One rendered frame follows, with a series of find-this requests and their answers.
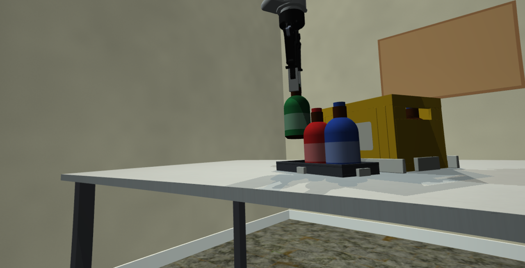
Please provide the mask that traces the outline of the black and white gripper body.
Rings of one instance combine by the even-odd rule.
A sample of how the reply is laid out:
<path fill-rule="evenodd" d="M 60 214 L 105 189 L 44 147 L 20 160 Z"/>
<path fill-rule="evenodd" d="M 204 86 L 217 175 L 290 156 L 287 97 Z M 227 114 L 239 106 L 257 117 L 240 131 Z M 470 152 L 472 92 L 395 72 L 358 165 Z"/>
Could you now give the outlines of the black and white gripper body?
<path fill-rule="evenodd" d="M 296 30 L 304 27 L 304 12 L 300 9 L 287 9 L 281 12 L 279 15 L 279 27 L 283 30 L 283 28 L 288 26 L 293 28 L 294 41 L 296 41 Z"/>

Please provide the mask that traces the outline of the green bottle with pale green label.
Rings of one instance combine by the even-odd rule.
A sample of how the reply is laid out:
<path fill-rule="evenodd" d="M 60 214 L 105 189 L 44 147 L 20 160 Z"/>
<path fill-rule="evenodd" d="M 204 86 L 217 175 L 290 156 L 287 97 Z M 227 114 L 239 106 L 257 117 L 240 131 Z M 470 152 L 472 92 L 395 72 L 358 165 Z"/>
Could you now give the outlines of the green bottle with pale green label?
<path fill-rule="evenodd" d="M 284 104 L 284 126 L 287 139 L 303 139 L 304 129 L 311 123 L 310 105 L 299 91 L 291 92 L 291 97 Z"/>

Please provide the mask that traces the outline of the red bottle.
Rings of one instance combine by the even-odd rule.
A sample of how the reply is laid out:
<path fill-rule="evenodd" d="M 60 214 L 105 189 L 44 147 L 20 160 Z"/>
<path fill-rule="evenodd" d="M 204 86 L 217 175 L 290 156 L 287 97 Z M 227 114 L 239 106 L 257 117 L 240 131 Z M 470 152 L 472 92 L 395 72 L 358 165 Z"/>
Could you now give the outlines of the red bottle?
<path fill-rule="evenodd" d="M 304 162 L 326 164 L 323 112 L 311 109 L 311 123 L 304 129 Z"/>

